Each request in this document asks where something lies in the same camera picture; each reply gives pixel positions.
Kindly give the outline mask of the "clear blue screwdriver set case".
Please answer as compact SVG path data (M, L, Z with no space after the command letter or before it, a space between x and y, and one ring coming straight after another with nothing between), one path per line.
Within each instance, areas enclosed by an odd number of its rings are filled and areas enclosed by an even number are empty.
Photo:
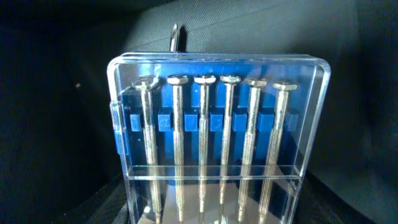
M112 59L129 223L292 223L330 75L300 54Z

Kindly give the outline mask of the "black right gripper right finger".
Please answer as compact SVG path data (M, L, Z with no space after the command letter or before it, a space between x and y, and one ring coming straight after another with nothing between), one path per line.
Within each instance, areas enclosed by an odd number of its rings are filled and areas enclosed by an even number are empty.
M374 224L372 220L343 201L313 174L304 178L294 223Z

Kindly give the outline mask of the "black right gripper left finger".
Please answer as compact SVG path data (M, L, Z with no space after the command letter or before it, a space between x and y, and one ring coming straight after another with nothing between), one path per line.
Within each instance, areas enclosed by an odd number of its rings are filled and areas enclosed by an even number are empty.
M112 223L126 204L124 181L116 177L89 199L62 215L62 223Z

